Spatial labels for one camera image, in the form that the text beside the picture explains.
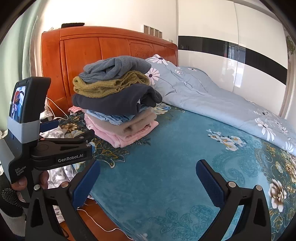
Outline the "left hand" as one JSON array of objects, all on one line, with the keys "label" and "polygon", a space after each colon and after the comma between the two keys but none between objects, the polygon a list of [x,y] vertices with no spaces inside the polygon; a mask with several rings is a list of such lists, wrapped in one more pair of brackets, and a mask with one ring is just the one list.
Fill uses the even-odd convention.
[{"label": "left hand", "polygon": [[[48,171],[43,171],[39,174],[39,182],[38,184],[43,188],[43,189],[48,189],[48,180],[49,180],[49,173]],[[27,178],[26,176],[20,178],[15,183],[11,184],[11,188],[15,191],[22,191],[27,188],[29,184],[33,184],[34,181],[31,179],[31,177]]]}]

